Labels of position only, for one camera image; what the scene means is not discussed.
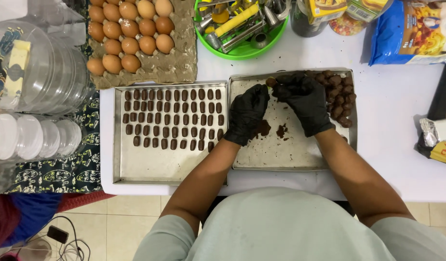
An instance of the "t-shirt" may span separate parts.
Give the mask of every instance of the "t-shirt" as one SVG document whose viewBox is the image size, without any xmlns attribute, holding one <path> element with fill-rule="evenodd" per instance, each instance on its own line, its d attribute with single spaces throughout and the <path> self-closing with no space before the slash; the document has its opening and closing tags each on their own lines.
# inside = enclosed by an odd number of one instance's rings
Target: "t-shirt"
<svg viewBox="0 0 446 261">
<path fill-rule="evenodd" d="M 368 228 L 321 196 L 259 188 L 218 204 L 197 238 L 181 217 L 159 218 L 133 260 L 446 261 L 446 237 L 403 217 Z"/>
</svg>

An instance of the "egg tray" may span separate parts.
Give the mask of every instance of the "egg tray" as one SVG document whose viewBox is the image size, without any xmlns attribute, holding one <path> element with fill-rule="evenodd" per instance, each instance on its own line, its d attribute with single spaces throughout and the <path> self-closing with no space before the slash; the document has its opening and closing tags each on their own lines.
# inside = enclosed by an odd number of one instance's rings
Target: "egg tray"
<svg viewBox="0 0 446 261">
<path fill-rule="evenodd" d="M 90 74 L 91 81 L 96 89 L 104 90 L 115 86 L 130 86 L 134 83 L 154 81 L 158 84 L 193 83 L 197 76 L 196 32 L 194 29 L 194 1 L 170 0 L 174 12 L 169 18 L 175 25 L 170 37 L 175 47 L 169 54 L 155 50 L 152 56 L 136 52 L 141 62 L 141 67 L 136 73 L 130 73 L 125 69 L 119 74 L 108 71 L 103 76 Z M 106 53 L 104 44 L 89 38 L 88 43 L 92 48 L 90 58 L 102 58 Z"/>
<path fill-rule="evenodd" d="M 114 95 L 114 129 L 113 129 L 113 180 L 114 184 L 136 184 L 136 185 L 179 185 L 181 181 L 194 169 L 198 163 L 200 163 L 207 155 L 208 155 L 208 143 L 213 142 L 214 145 L 218 143 L 218 130 L 222 129 L 223 133 L 226 132 L 228 128 L 228 105 L 227 105 L 227 84 L 226 83 L 207 83 L 207 84 L 184 84 L 184 85 L 168 85 L 161 86 L 155 84 L 147 84 L 147 85 L 136 85 L 130 87 L 116 87 L 115 95 Z M 191 100 L 191 90 L 196 90 L 197 93 L 199 89 L 205 90 L 205 97 L 201 100 L 198 96 L 195 100 Z M 134 90 L 146 90 L 147 98 L 145 100 L 142 97 L 139 99 L 134 99 Z M 145 111 L 142 111 L 139 107 L 138 110 L 134 110 L 133 102 L 148 102 L 150 100 L 149 91 L 155 91 L 155 98 L 152 100 L 154 102 L 154 107 L 152 110 L 147 108 Z M 155 122 L 155 115 L 158 112 L 156 109 L 156 104 L 158 101 L 157 98 L 157 90 L 163 90 L 163 99 L 161 100 L 163 105 L 165 102 L 169 102 L 171 104 L 171 108 L 169 112 L 164 112 L 164 110 L 160 111 L 161 113 L 161 121 L 160 123 Z M 165 100 L 165 91 L 171 91 L 171 100 Z M 174 99 L 175 90 L 180 91 L 180 98 L 178 103 L 180 104 L 180 110 L 178 112 L 174 112 L 174 104 L 176 103 Z M 182 105 L 184 101 L 182 100 L 183 90 L 188 91 L 188 98 L 186 103 L 189 104 L 188 111 L 186 113 L 182 110 Z M 208 90 L 213 91 L 213 98 L 209 99 L 207 96 Z M 221 98 L 216 98 L 216 90 L 220 90 Z M 126 111 L 124 108 L 125 104 L 125 91 L 131 92 L 131 109 Z M 205 112 L 201 113 L 199 108 L 200 102 L 205 102 L 206 108 Z M 197 102 L 197 111 L 193 113 L 191 111 L 191 102 Z M 213 113 L 209 113 L 208 104 L 212 102 L 215 105 L 220 103 L 222 105 L 222 110 L 220 113 L 215 110 Z M 152 113 L 153 121 L 148 123 L 147 120 L 140 123 L 139 117 L 133 122 L 129 121 L 128 123 L 123 122 L 124 114 L 131 114 L 135 112 L 139 115 L 141 112 L 145 112 L 145 116 L 147 118 L 148 113 Z M 170 115 L 171 121 L 169 125 L 165 125 L 164 116 L 168 114 Z M 189 115 L 190 121 L 187 125 L 183 123 L 184 115 Z M 209 126 L 208 123 L 206 125 L 201 124 L 202 115 L 213 115 L 213 125 Z M 174 116 L 179 116 L 179 123 L 174 124 Z M 197 124 L 193 124 L 192 116 L 197 115 L 198 121 Z M 222 125 L 218 124 L 218 116 L 222 115 L 224 117 L 224 121 Z M 133 125 L 133 133 L 128 135 L 126 134 L 126 126 L 127 124 Z M 141 132 L 139 135 L 136 135 L 134 132 L 135 126 L 137 124 L 141 124 Z M 145 135 L 143 130 L 144 126 L 149 126 L 149 133 Z M 153 129 L 155 126 L 159 127 L 159 133 L 157 136 L 153 133 Z M 178 127 L 178 136 L 176 138 L 172 137 L 172 127 Z M 170 129 L 169 136 L 165 138 L 163 136 L 163 127 L 168 127 Z M 192 137 L 191 129 L 193 127 L 197 128 L 197 136 Z M 182 129 L 188 128 L 187 136 L 182 135 Z M 205 129 L 205 137 L 203 139 L 200 138 L 200 130 Z M 215 135 L 213 139 L 209 137 L 209 131 L 213 129 L 215 131 Z M 133 140 L 136 136 L 139 136 L 139 146 L 135 146 Z M 144 139 L 146 137 L 150 138 L 150 144 L 148 147 L 144 147 Z M 154 148 L 152 146 L 152 139 L 158 138 L 158 147 Z M 167 139 L 168 147 L 166 149 L 162 149 L 161 141 L 162 139 Z M 173 139 L 177 140 L 177 148 L 175 150 L 171 149 L 171 141 Z M 180 148 L 180 143 L 182 140 L 187 141 L 187 147 L 185 149 Z M 197 144 L 200 140 L 204 141 L 203 150 L 199 150 L 198 146 L 196 146 L 195 150 L 191 151 L 190 144 L 192 140 L 196 140 Z"/>
</svg>

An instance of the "chocolate candy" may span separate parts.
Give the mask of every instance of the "chocolate candy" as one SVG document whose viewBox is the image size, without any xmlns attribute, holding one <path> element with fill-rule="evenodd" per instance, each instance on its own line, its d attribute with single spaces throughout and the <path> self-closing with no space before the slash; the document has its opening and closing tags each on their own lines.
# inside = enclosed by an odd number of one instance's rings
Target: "chocolate candy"
<svg viewBox="0 0 446 261">
<path fill-rule="evenodd" d="M 186 113 L 188 112 L 189 109 L 189 104 L 188 103 L 183 103 L 183 112 Z"/>
<path fill-rule="evenodd" d="M 224 124 L 224 116 L 220 114 L 218 116 L 218 126 L 223 126 L 223 124 Z"/>
<path fill-rule="evenodd" d="M 175 102 L 179 101 L 179 90 L 175 90 Z"/>
<path fill-rule="evenodd" d="M 134 136 L 134 138 L 133 138 L 133 145 L 134 145 L 134 147 L 138 147 L 139 144 L 141 144 L 141 137 Z"/>
<path fill-rule="evenodd" d="M 130 116 L 125 113 L 123 114 L 123 123 L 128 123 L 130 121 Z"/>
<path fill-rule="evenodd" d="M 202 114 L 202 116 L 200 117 L 200 124 L 202 126 L 205 126 L 207 124 L 207 116 L 205 116 L 205 114 Z"/>
<path fill-rule="evenodd" d="M 197 128 L 196 127 L 191 128 L 191 136 L 193 138 L 195 138 L 197 136 Z"/>
<path fill-rule="evenodd" d="M 144 138 L 144 148 L 149 147 L 150 145 L 150 138 L 149 137 L 145 137 Z"/>
<path fill-rule="evenodd" d="M 134 92 L 133 92 L 133 98 L 135 99 L 135 100 L 139 100 L 139 90 L 134 90 Z"/>
<path fill-rule="evenodd" d="M 170 90 L 165 91 L 165 100 L 167 100 L 167 101 L 171 100 L 171 91 Z"/>
<path fill-rule="evenodd" d="M 131 102 L 126 101 L 125 102 L 125 111 L 130 111 L 131 110 Z"/>
<path fill-rule="evenodd" d="M 173 151 L 176 150 L 176 146 L 178 145 L 178 141 L 176 139 L 171 140 L 170 149 Z"/>
<path fill-rule="evenodd" d="M 164 98 L 164 92 L 162 90 L 157 91 L 157 100 L 162 100 Z"/>
<path fill-rule="evenodd" d="M 203 140 L 205 139 L 205 129 L 201 128 L 199 131 L 199 139 Z"/>
<path fill-rule="evenodd" d="M 139 101 L 133 102 L 133 110 L 139 110 Z"/>
<path fill-rule="evenodd" d="M 147 102 L 147 110 L 153 111 L 154 110 L 154 101 L 148 101 Z"/>
<path fill-rule="evenodd" d="M 201 113 L 205 113 L 205 103 L 204 102 L 200 102 L 199 107 L 200 107 L 200 112 Z"/>
<path fill-rule="evenodd" d="M 203 147 L 204 147 L 205 142 L 203 140 L 199 141 L 199 150 L 203 151 Z"/>
<path fill-rule="evenodd" d="M 136 124 L 136 126 L 134 127 L 134 134 L 139 135 L 141 134 L 141 124 Z"/>
<path fill-rule="evenodd" d="M 189 115 L 185 114 L 183 116 L 183 123 L 184 123 L 184 125 L 188 125 L 189 124 Z"/>
<path fill-rule="evenodd" d="M 215 104 L 214 103 L 209 103 L 208 104 L 208 112 L 209 113 L 214 113 L 215 112 Z"/>
<path fill-rule="evenodd" d="M 168 127 L 164 127 L 162 129 L 162 135 L 164 136 L 164 138 L 168 138 L 168 136 L 170 135 L 170 129 Z"/>
<path fill-rule="evenodd" d="M 171 136 L 172 136 L 173 138 L 178 137 L 178 127 L 173 127 L 173 128 L 171 129 Z"/>
<path fill-rule="evenodd" d="M 196 113 L 196 111 L 197 111 L 197 103 L 196 102 L 191 103 L 191 111 L 193 113 Z"/>
<path fill-rule="evenodd" d="M 135 112 L 130 113 L 130 121 L 136 121 L 136 116 L 138 116 Z"/>
<path fill-rule="evenodd" d="M 162 150 L 166 150 L 167 147 L 168 147 L 168 140 L 162 139 Z"/>
<path fill-rule="evenodd" d="M 184 150 L 186 148 L 187 143 L 188 142 L 186 140 L 182 140 L 179 145 L 179 148 Z"/>
<path fill-rule="evenodd" d="M 127 101 L 131 100 L 131 92 L 130 91 L 125 91 L 125 100 L 127 100 Z"/>
<path fill-rule="evenodd" d="M 160 134 L 160 127 L 154 126 L 154 136 L 157 137 Z"/>
<path fill-rule="evenodd" d="M 221 113 L 222 112 L 222 104 L 221 103 L 217 103 L 216 104 L 216 112 L 217 113 Z"/>
<path fill-rule="evenodd" d="M 205 98 L 205 91 L 204 89 L 199 89 L 199 99 L 203 100 Z"/>
<path fill-rule="evenodd" d="M 170 111 L 170 103 L 166 102 L 164 106 L 164 112 L 169 112 L 169 111 Z"/>
<path fill-rule="evenodd" d="M 145 113 L 140 112 L 140 113 L 139 113 L 139 116 L 138 116 L 138 121 L 139 121 L 140 123 L 143 123 L 144 120 L 145 120 Z"/>
<path fill-rule="evenodd" d="M 220 141 L 223 138 L 223 130 L 219 129 L 218 132 L 216 133 L 216 138 L 218 139 L 218 141 Z"/>
<path fill-rule="evenodd" d="M 165 114 L 165 125 L 170 124 L 170 115 L 169 114 Z"/>
<path fill-rule="evenodd" d="M 196 149 L 196 140 L 191 140 L 191 151 Z"/>
<path fill-rule="evenodd" d="M 155 124 L 160 124 L 161 119 L 162 119 L 162 114 L 160 112 L 157 112 L 155 114 Z"/>
<path fill-rule="evenodd" d="M 209 115 L 207 117 L 207 123 L 208 123 L 209 126 L 213 125 L 213 115 Z"/>
<path fill-rule="evenodd" d="M 142 130 L 142 135 L 144 136 L 149 135 L 149 125 L 144 126 L 144 129 Z"/>
<path fill-rule="evenodd" d="M 188 99 L 188 90 L 183 90 L 181 93 L 181 99 L 185 102 Z"/>
<path fill-rule="evenodd" d="M 210 153 L 213 150 L 213 147 L 215 145 L 213 144 L 213 141 L 208 142 L 208 152 Z"/>
<path fill-rule="evenodd" d="M 196 90 L 191 90 L 191 100 L 195 100 L 196 99 Z"/>
<path fill-rule="evenodd" d="M 126 126 L 126 134 L 127 134 L 127 135 L 131 135 L 132 133 L 133 133 L 133 125 L 128 124 L 128 125 Z"/>
</svg>

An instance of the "black glove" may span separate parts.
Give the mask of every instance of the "black glove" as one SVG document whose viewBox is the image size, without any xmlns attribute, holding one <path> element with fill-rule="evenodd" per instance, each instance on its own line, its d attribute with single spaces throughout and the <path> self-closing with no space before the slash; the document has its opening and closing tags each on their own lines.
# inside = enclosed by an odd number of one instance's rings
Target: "black glove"
<svg viewBox="0 0 446 261">
<path fill-rule="evenodd" d="M 301 72 L 279 76 L 276 81 L 272 95 L 294 110 L 306 137 L 334 127 L 326 111 L 325 87 Z"/>
<path fill-rule="evenodd" d="M 265 115 L 269 100 L 268 87 L 260 84 L 236 96 L 231 104 L 230 127 L 224 139 L 241 146 L 247 145 L 251 134 Z"/>
</svg>

